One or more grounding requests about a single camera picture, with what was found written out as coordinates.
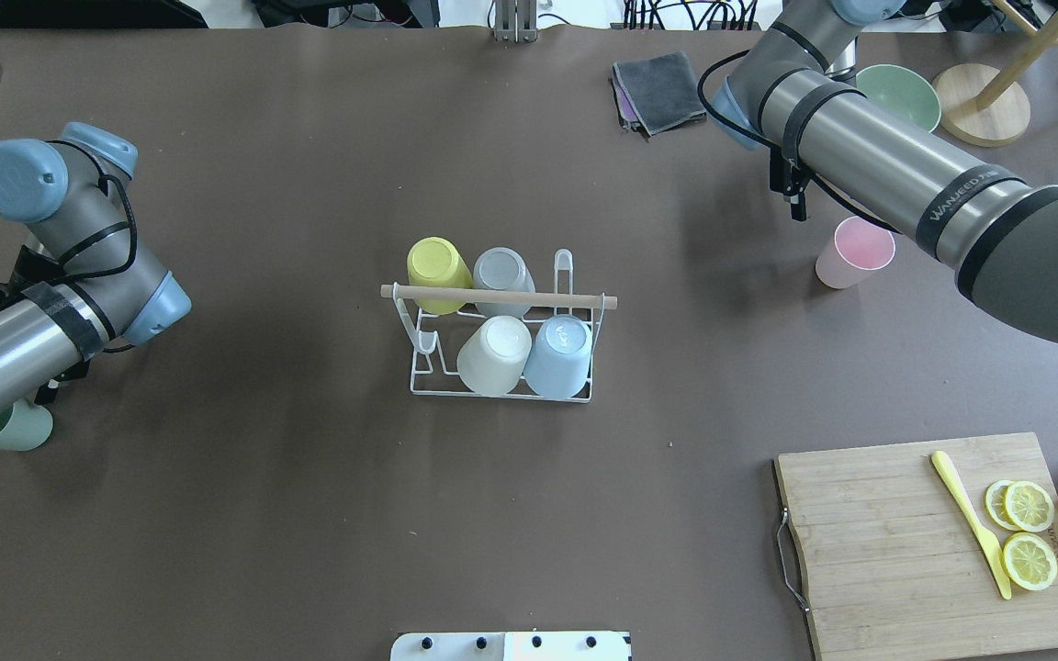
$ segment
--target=green bowl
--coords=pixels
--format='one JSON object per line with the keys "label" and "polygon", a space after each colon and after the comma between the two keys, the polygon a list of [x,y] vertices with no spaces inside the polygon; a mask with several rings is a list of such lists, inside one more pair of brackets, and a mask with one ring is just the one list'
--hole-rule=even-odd
{"label": "green bowl", "polygon": [[932,131],[942,121],[933,87],[915,72],[895,65],[873,65],[856,74],[856,89],[888,112]]}

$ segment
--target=lemon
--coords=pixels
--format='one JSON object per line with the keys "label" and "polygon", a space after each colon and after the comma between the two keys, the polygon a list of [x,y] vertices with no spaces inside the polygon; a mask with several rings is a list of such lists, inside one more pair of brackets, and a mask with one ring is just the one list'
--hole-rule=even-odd
{"label": "lemon", "polygon": [[1055,552],[1040,535],[1016,532],[1003,545],[1003,568],[1020,588],[1047,589],[1055,581]]}
{"label": "lemon", "polygon": [[1011,485],[1011,483],[1010,480],[999,480],[995,484],[986,486],[986,514],[990,514],[990,518],[993,518],[996,524],[1006,528],[1007,531],[1018,531],[1020,528],[1011,522],[1006,516],[1006,511],[1003,510],[1003,495],[1006,486]]}
{"label": "lemon", "polygon": [[1046,531],[1055,517],[1050,495],[1037,483],[1011,482],[1003,490],[1003,512],[1021,531]]}

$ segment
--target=wooden cutting board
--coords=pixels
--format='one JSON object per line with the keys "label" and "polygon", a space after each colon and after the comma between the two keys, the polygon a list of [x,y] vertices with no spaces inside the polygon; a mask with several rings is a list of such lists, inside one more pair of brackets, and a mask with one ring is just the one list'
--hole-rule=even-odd
{"label": "wooden cutting board", "polygon": [[1058,576],[999,596],[990,568],[929,456],[943,448],[983,525],[996,480],[1032,480],[1057,502],[1040,532],[1058,559],[1058,495],[1034,435],[980,436],[782,455],[807,626],[818,661],[930,661],[1058,647]]}

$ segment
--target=yellow knife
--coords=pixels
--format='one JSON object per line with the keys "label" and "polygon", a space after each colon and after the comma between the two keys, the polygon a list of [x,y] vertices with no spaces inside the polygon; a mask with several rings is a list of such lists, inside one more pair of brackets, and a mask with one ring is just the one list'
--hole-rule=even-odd
{"label": "yellow knife", "polygon": [[970,497],[966,495],[966,489],[962,485],[962,477],[957,476],[957,469],[953,467],[950,456],[937,451],[929,459],[933,461],[933,469],[936,469],[936,474],[945,482],[945,489],[950,491],[957,507],[962,508],[966,521],[970,522],[970,530],[973,531],[973,536],[978,537],[978,545],[986,555],[986,564],[990,565],[990,573],[995,574],[995,582],[999,584],[999,593],[1003,599],[1011,599],[1011,579],[1003,569],[1003,548],[999,546],[999,537],[979,521],[973,506],[970,506]]}

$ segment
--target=gray cloth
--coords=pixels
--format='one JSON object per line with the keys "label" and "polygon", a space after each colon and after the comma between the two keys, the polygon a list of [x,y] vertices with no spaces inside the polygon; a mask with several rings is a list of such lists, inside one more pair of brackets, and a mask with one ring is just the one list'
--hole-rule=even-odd
{"label": "gray cloth", "polygon": [[615,62],[612,70],[647,135],[705,116],[705,106],[696,96],[693,63],[683,52]]}

